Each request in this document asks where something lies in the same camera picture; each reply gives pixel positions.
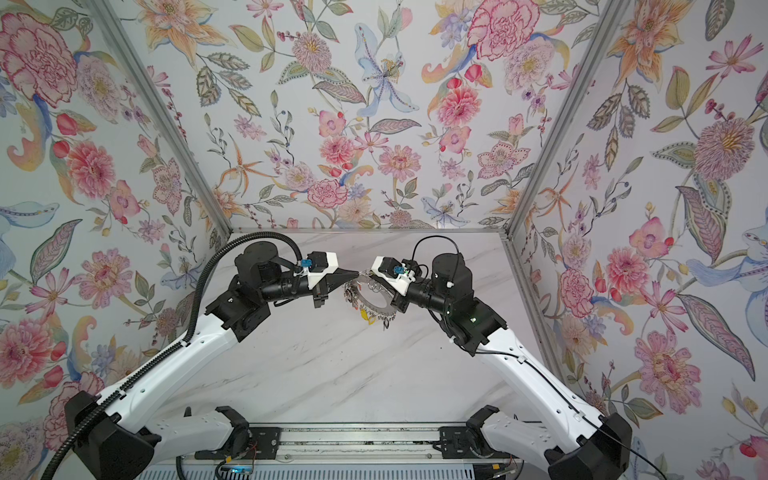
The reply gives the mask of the round steel key organizer disc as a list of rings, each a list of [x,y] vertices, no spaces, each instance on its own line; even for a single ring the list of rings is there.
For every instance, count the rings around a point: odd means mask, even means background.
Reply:
[[[388,330],[398,314],[392,305],[393,294],[382,286],[371,271],[359,275],[344,285],[344,298],[369,326],[380,324]]]

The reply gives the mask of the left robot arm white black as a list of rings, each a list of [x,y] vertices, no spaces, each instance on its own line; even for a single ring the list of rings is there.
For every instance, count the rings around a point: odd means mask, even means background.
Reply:
[[[340,267],[336,254],[303,255],[283,234],[249,234],[225,245],[201,273],[182,337],[133,374],[66,403],[68,437],[44,478],[53,477],[68,452],[97,479],[135,479],[153,463],[198,451],[245,453],[254,443],[250,424],[230,406],[175,420],[155,414],[204,366],[252,334],[273,307],[309,298],[320,308],[357,276]]]

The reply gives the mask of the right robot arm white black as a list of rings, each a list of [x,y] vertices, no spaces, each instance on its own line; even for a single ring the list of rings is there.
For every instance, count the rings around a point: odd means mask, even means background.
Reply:
[[[552,479],[623,479],[630,465],[632,429],[579,398],[530,354],[502,315],[480,300],[460,253],[442,253],[428,277],[417,262],[377,257],[374,280],[392,306],[428,311],[448,339],[497,373],[522,395],[538,420],[526,423],[489,410],[480,417],[482,441],[546,472]]]

